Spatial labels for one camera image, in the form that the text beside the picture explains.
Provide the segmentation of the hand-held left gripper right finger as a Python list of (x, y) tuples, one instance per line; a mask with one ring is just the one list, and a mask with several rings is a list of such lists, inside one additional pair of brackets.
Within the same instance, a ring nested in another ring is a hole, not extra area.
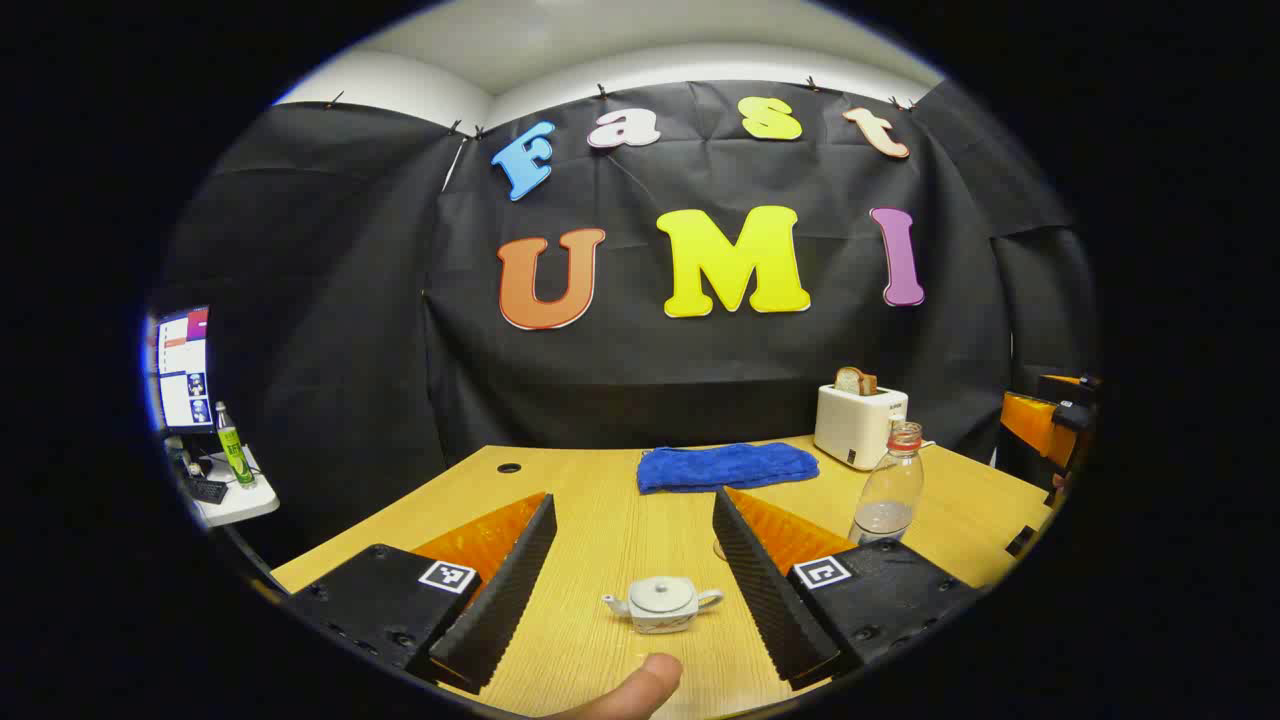
[(712, 525), (780, 678), (800, 691), (920, 644), (982, 591), (896, 539), (841, 538), (733, 488)]

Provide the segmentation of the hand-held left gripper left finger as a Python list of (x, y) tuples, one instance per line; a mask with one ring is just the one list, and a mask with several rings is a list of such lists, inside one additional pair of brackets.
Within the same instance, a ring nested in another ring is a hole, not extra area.
[(470, 693), (508, 648), (557, 534), (539, 492), (413, 552), (370, 544), (291, 594), (291, 611), (374, 661)]

